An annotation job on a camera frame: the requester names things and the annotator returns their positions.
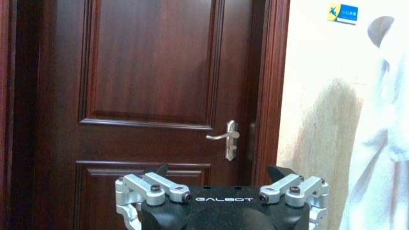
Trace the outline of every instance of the white wall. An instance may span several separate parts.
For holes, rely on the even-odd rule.
[[[330,184],[325,226],[338,229],[348,192],[348,169],[366,73],[377,49],[366,28],[388,15],[390,2],[346,0],[358,6],[358,24],[326,21],[329,0],[292,0],[285,60],[277,165]]]

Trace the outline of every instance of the silver door handle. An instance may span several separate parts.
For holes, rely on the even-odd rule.
[[[205,138],[209,140],[220,140],[225,138],[225,158],[232,161],[237,155],[237,139],[240,137],[238,133],[238,124],[234,120],[228,122],[228,128],[225,134],[220,136],[209,136],[206,135]]]

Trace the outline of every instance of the logo sticker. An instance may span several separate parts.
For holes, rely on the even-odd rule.
[[[326,11],[326,19],[329,21],[357,24],[358,7],[332,3]]]

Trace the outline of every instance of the black screw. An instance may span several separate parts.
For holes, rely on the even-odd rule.
[[[188,202],[190,202],[190,200],[192,200],[192,195],[190,195],[190,193],[186,193],[186,194],[184,195],[182,201],[184,201],[184,203],[188,203]]]
[[[298,186],[289,187],[289,192],[293,194],[300,194],[301,190]]]
[[[261,202],[262,204],[265,204],[265,203],[268,202],[268,196],[264,195],[264,194],[260,194],[258,199],[260,199],[260,202]]]
[[[150,192],[158,192],[160,191],[160,185],[158,184],[153,184],[150,186]]]

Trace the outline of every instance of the white bathrobe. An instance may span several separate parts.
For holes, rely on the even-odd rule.
[[[368,28],[377,76],[352,152],[341,230],[409,230],[409,21],[381,17]]]

